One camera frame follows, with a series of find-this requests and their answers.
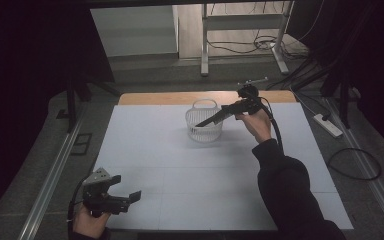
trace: wooden board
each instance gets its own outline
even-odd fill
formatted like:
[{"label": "wooden board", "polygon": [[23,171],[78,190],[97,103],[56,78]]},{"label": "wooden board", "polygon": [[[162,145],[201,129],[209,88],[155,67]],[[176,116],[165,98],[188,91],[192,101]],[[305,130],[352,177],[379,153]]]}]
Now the wooden board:
[{"label": "wooden board", "polygon": [[[260,96],[270,103],[293,103],[295,96],[290,91],[260,91]],[[197,99],[211,98],[218,104],[231,104],[239,100],[235,91],[209,92],[165,92],[165,93],[125,93],[119,105],[191,105]]]}]

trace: gray floor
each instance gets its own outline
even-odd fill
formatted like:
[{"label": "gray floor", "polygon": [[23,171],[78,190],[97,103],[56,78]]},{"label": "gray floor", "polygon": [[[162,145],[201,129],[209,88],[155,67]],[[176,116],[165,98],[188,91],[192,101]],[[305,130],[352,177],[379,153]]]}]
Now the gray floor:
[{"label": "gray floor", "polygon": [[[222,58],[212,59],[210,75],[200,76],[199,60],[176,60],[171,58],[114,58],[111,59],[115,83],[109,83],[123,93],[128,92],[172,92],[237,90],[237,82],[269,77],[270,83],[283,78],[272,57]],[[288,61],[293,70],[302,60]],[[303,91],[319,98],[318,88],[322,82],[315,82]],[[78,181],[85,176],[93,164],[105,135],[111,111],[118,102],[115,97],[102,89],[90,85],[92,101],[86,105],[84,122],[80,134],[92,133],[91,144],[84,156],[70,156],[59,178],[55,191],[47,206],[46,213],[38,226],[35,239],[67,239],[66,212],[68,202]],[[323,109],[314,101],[302,98],[314,111]],[[60,109],[66,108],[65,93],[55,96],[49,103],[49,115],[35,145],[24,165],[0,201],[0,239],[15,239],[27,219],[42,184],[66,137],[67,120],[56,119]],[[344,138],[334,139],[312,119],[311,112],[305,110],[320,151],[327,160],[334,152],[347,146]],[[350,103],[349,120],[351,129],[361,147],[376,156],[383,168],[381,181],[384,184],[384,139]],[[83,151],[83,146],[74,147],[72,152]],[[359,174],[353,154],[341,155],[336,166]],[[369,183],[355,181],[331,171],[332,178],[344,202],[354,230],[345,231],[349,240],[384,239],[384,212],[374,197]],[[267,239],[259,233],[207,233],[191,235],[159,235],[153,233],[114,232],[112,239]]]}]

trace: aluminum rail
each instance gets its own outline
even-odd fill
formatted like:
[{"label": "aluminum rail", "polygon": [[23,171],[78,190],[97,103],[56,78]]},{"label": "aluminum rail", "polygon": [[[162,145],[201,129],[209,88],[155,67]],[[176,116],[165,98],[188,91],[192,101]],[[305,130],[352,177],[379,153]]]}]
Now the aluminum rail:
[{"label": "aluminum rail", "polygon": [[42,222],[43,216],[45,215],[46,208],[48,207],[49,201],[51,200],[52,194],[54,193],[55,187],[58,183],[59,177],[61,176],[62,170],[64,169],[67,158],[70,155],[71,148],[76,140],[79,129],[83,123],[84,115],[87,110],[88,103],[82,103],[79,107],[78,120],[73,127],[71,133],[68,133],[64,139],[60,151],[48,172],[45,182],[30,210],[29,216],[18,236],[18,240],[32,240],[36,236],[37,230],[39,229],[40,223]]},{"label": "aluminum rail", "polygon": [[[332,112],[333,120],[335,121],[336,125],[342,130],[344,133],[344,137],[346,138],[346,141],[348,142],[350,147],[353,148],[359,148],[361,149],[360,145],[358,144],[358,141],[354,137],[354,134],[352,133],[351,129],[346,129],[345,126],[342,124],[339,116],[336,114],[338,112],[338,108],[333,103],[332,99],[324,99],[328,108],[330,108]],[[370,162],[370,160],[367,158],[366,155],[356,152],[356,163],[361,170],[362,174],[365,177],[372,177],[376,175],[375,168],[373,167],[373,164]],[[372,190],[373,195],[377,199],[380,207],[382,208],[384,212],[384,185],[380,179],[370,181],[368,182],[370,189]]]}]

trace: electrical cable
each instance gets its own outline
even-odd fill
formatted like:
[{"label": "electrical cable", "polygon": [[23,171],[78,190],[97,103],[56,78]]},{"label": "electrical cable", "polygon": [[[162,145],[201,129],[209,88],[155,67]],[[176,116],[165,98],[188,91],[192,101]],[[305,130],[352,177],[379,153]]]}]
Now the electrical cable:
[{"label": "electrical cable", "polygon": [[71,201],[68,204],[68,213],[67,213],[68,234],[70,234],[73,231],[74,206],[82,202],[82,201],[76,202],[77,193],[78,193],[80,187],[82,186],[83,181],[86,180],[87,178],[88,178],[88,176],[82,178],[82,180],[80,180],[80,182],[77,184],[76,189],[74,190],[73,196],[71,198]]},{"label": "electrical cable", "polygon": [[299,72],[301,72],[303,69],[305,69],[308,65],[311,64],[311,62],[313,62],[313,58],[312,57],[309,57],[307,58],[304,62],[301,63],[301,65],[295,69],[292,73],[290,73],[287,77],[285,77],[283,80],[279,81],[279,82],[275,82],[275,83],[271,83],[269,85],[267,85],[266,87],[266,91],[267,90],[270,90],[271,88],[273,88],[274,86],[276,85],[279,85],[279,84],[282,84],[286,81],[289,81],[290,79],[292,79],[295,75],[297,75]]},{"label": "electrical cable", "polygon": [[[95,158],[93,164],[90,166],[89,168],[89,173],[91,173],[93,171],[93,167],[95,166],[95,162],[96,162],[97,158]],[[77,183],[77,186],[73,192],[73,196],[71,197],[71,200],[68,204],[68,211],[67,211],[67,233],[68,233],[68,239],[70,239],[70,233],[73,231],[73,221],[74,221],[74,207],[83,202],[83,201],[78,201],[76,202],[76,198],[77,198],[77,193],[79,192],[79,189],[80,187],[82,186],[83,182],[89,177],[89,174],[85,177],[82,178],[82,180],[80,180],[79,183]]]},{"label": "electrical cable", "polygon": [[[342,170],[339,170],[338,168],[332,166],[332,161],[333,161],[334,157],[336,157],[339,153],[344,152],[344,151],[348,151],[348,150],[359,151],[359,152],[362,152],[364,154],[367,154],[373,160],[373,162],[375,163],[375,165],[378,169],[378,172],[376,173],[376,175],[374,177],[369,177],[369,178],[360,178],[360,177],[352,176],[351,174],[345,173]],[[362,150],[362,149],[359,149],[359,148],[344,148],[344,149],[337,151],[328,159],[326,165],[329,168],[331,168],[332,170],[334,170],[335,172],[341,174],[342,176],[345,176],[345,177],[353,179],[353,180],[373,181],[373,180],[378,179],[382,175],[382,166],[380,165],[379,161],[369,152]]]},{"label": "electrical cable", "polygon": [[276,133],[276,139],[277,139],[277,144],[279,145],[279,149],[280,151],[283,153],[283,143],[282,143],[282,137],[280,135],[280,131],[279,131],[279,126],[277,125],[277,122],[276,120],[274,119],[273,117],[273,112],[271,111],[271,106],[270,106],[270,103],[269,101],[266,99],[266,98],[263,98],[263,97],[260,97],[261,99],[264,99],[264,101],[267,102],[267,105],[269,106],[269,108],[267,108],[260,100],[259,97],[255,97],[254,95],[252,95],[251,93],[248,93],[246,91],[244,91],[244,93],[249,97],[251,98],[255,103],[257,103],[257,105],[264,110],[264,112],[266,112],[267,116],[269,117],[270,119],[270,122],[272,123],[273,125],[273,128],[274,128],[274,131]]},{"label": "electrical cable", "polygon": [[[257,41],[260,38],[271,38],[271,40]],[[271,49],[272,47],[271,46],[267,46],[267,43],[274,42],[275,39],[276,39],[276,37],[273,37],[273,36],[258,36],[258,33],[257,33],[257,36],[254,38],[254,42],[253,43],[251,43],[251,42],[248,42],[248,43],[246,43],[246,42],[229,42],[229,41],[210,42],[208,40],[207,40],[207,42],[213,48],[224,49],[224,50],[227,50],[227,51],[230,51],[230,52],[234,52],[234,53],[238,53],[238,54],[246,54],[246,53],[255,52],[257,50],[269,50],[269,49]],[[230,48],[227,48],[227,47],[221,47],[221,46],[215,46],[214,45],[214,44],[223,44],[223,43],[224,44],[254,45],[255,48],[253,50],[250,50],[250,51],[240,52],[240,51],[236,51],[236,50],[233,50],[233,49],[230,49]],[[267,47],[265,47],[265,48],[261,47],[261,45],[263,45],[263,44],[266,44]]]},{"label": "electrical cable", "polygon": [[273,10],[274,10],[276,13],[278,13],[277,10],[276,10],[275,2],[273,1],[272,3],[273,3]]},{"label": "electrical cable", "polygon": [[285,56],[286,58],[291,59],[291,60],[308,58],[308,51],[307,51],[307,55],[300,54],[300,53],[290,53],[287,50],[286,45],[283,41],[281,42],[281,50],[282,50],[283,56]]},{"label": "electrical cable", "polygon": [[327,107],[325,107],[323,104],[321,104],[319,101],[317,101],[316,99],[314,99],[314,98],[312,98],[312,97],[310,97],[310,96],[307,96],[307,95],[305,95],[305,94],[303,94],[303,93],[298,93],[298,92],[294,92],[293,90],[292,90],[292,86],[290,86],[289,87],[289,89],[290,89],[290,91],[295,95],[295,97],[296,98],[298,98],[298,100],[299,100],[299,102],[308,110],[308,111],[310,111],[314,116],[316,116],[317,115],[317,113],[315,112],[315,111],[313,111],[310,107],[308,107],[308,105],[300,98],[300,96],[298,96],[298,94],[300,94],[300,95],[302,95],[302,96],[304,96],[304,97],[307,97],[308,99],[310,99],[310,100],[312,100],[312,101],[314,101],[314,102],[316,102],[320,107],[322,107],[327,113],[326,114],[322,114],[323,115],[323,120],[328,120],[328,118],[330,117],[330,115],[332,114],[331,112],[330,112],[330,110],[327,108]]},{"label": "electrical cable", "polygon": [[[254,12],[256,7],[257,7],[257,2],[254,2],[254,7],[252,8],[252,10],[249,13],[246,13],[246,14],[251,14],[252,12]],[[227,3],[224,4],[224,13],[226,15],[230,15],[229,13],[227,13]]]},{"label": "electrical cable", "polygon": [[306,36],[313,30],[314,26],[316,25],[317,21],[319,20],[320,13],[322,12],[324,2],[325,2],[325,0],[322,1],[322,4],[320,5],[320,8],[319,8],[319,12],[317,13],[316,19],[314,20],[313,25],[312,25],[311,28],[307,31],[307,33],[305,33],[302,37],[300,37],[300,38],[297,39],[296,41],[289,43],[288,45],[291,45],[291,44],[293,44],[293,43],[296,43],[296,42],[301,41],[302,39],[304,39],[304,38],[305,38],[305,37],[306,37]]},{"label": "electrical cable", "polygon": [[338,50],[340,48],[339,45],[343,43],[344,37],[346,38],[348,36],[350,28],[351,29],[353,28],[353,26],[355,25],[355,22],[357,20],[358,20],[358,15],[353,15],[353,16],[349,17],[346,20],[346,23],[343,24],[344,27],[342,27],[341,29],[336,31],[335,35],[332,38],[330,38],[324,46],[319,47],[315,50],[310,49],[309,56],[312,56],[316,59],[320,59],[320,58],[326,59],[327,58],[328,63],[326,64],[326,66],[324,66],[318,72],[312,74],[311,76],[308,76],[307,80],[303,80],[302,84],[297,84],[295,89],[300,89],[301,87],[305,86],[309,82],[312,82],[316,79],[319,79],[319,78],[325,76],[326,74],[328,74],[333,69],[336,62],[338,61],[337,51],[335,51],[335,49]]},{"label": "electrical cable", "polygon": [[214,7],[216,6],[216,4],[215,3],[213,3],[213,7],[211,8],[211,13],[210,13],[210,15],[213,15],[213,11],[214,11]]},{"label": "electrical cable", "polygon": [[303,74],[301,74],[301,75],[299,75],[299,76],[293,77],[293,78],[291,78],[291,79],[288,80],[288,81],[283,82],[282,87],[280,87],[280,90],[284,90],[284,89],[286,88],[286,86],[288,86],[288,85],[289,85],[289,86],[292,86],[293,82],[295,82],[296,80],[300,79],[301,77],[304,77],[305,75],[307,75],[307,74],[309,74],[310,72],[312,72],[318,65],[319,65],[319,64],[316,63],[316,64],[313,65],[312,68],[310,68],[309,70],[307,70],[305,73],[303,73]]},{"label": "electrical cable", "polygon": [[254,37],[254,43],[255,43],[255,41],[257,41],[257,39],[258,39],[258,35],[260,35],[260,29],[258,29],[258,31],[257,31],[257,35],[255,35],[255,37]]},{"label": "electrical cable", "polygon": [[236,50],[233,50],[233,49],[230,49],[230,48],[226,48],[226,47],[219,47],[219,46],[214,46],[210,41],[208,41],[208,44],[213,47],[213,48],[218,48],[218,49],[224,49],[224,50],[227,50],[227,51],[230,51],[230,52],[234,52],[234,53],[239,53],[239,54],[246,54],[246,53],[252,53],[252,52],[255,52],[258,50],[258,48],[255,48],[253,50],[250,50],[250,51],[244,51],[244,52],[240,52],[240,51],[236,51]]}]

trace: power strip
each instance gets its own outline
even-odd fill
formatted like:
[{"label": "power strip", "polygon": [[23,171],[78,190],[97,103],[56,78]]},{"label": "power strip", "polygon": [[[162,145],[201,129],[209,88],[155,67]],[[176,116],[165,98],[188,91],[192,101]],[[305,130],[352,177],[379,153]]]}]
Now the power strip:
[{"label": "power strip", "polygon": [[317,114],[313,117],[316,122],[318,122],[326,131],[330,133],[334,138],[338,138],[342,135],[342,131],[339,130],[333,123],[331,123],[329,120],[324,121],[323,115]]}]

